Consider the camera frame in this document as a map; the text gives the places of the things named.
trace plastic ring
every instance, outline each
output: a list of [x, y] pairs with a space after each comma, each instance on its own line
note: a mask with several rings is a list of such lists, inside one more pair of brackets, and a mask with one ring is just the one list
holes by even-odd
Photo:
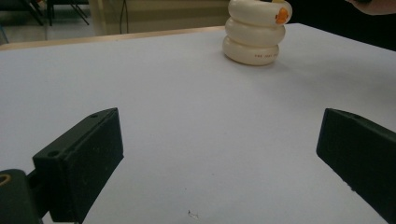
[[232, 18], [225, 23], [227, 36], [241, 44], [255, 47], [269, 47], [279, 44], [285, 37], [285, 26], [249, 26]]
[[269, 48], [256, 48], [239, 44], [228, 36], [225, 36], [222, 48], [224, 54], [232, 60], [250, 65], [272, 63], [279, 53], [278, 45]]
[[278, 26], [291, 18], [291, 5], [281, 3], [261, 2], [259, 0], [231, 0], [228, 11], [233, 19], [242, 23], [257, 26]]

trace black cord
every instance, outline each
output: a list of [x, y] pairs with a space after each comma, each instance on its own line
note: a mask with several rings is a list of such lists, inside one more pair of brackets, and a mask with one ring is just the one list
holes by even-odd
[[123, 0], [123, 2], [122, 2], [122, 9], [121, 9], [121, 15], [120, 15], [120, 34], [121, 35], [122, 35], [122, 16], [123, 16], [124, 9], [125, 9], [125, 19], [126, 19], [126, 33], [129, 34], [128, 6], [126, 4], [126, 0]]

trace screw hole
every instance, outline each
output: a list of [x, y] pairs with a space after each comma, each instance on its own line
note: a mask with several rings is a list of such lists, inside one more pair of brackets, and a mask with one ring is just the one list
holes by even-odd
[[11, 176], [10, 175], [0, 175], [0, 186], [5, 185], [10, 180], [11, 180]]
[[58, 154], [59, 154], [59, 151], [51, 151], [51, 152], [48, 154], [48, 156], [49, 156], [49, 157], [56, 157], [56, 156], [58, 156]]

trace stacked white rings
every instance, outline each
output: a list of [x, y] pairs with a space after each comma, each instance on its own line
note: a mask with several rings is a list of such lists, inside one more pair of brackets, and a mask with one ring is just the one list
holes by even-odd
[[225, 55], [245, 64], [272, 63], [285, 37], [291, 5], [283, 0], [231, 0], [228, 10], [231, 18], [225, 24], [227, 36], [222, 45]]

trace orange logo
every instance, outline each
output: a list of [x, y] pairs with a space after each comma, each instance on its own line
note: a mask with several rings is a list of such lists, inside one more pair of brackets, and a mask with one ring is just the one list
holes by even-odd
[[275, 16], [276, 24], [286, 23], [286, 20], [289, 17], [289, 12], [285, 8], [281, 8], [277, 15]]

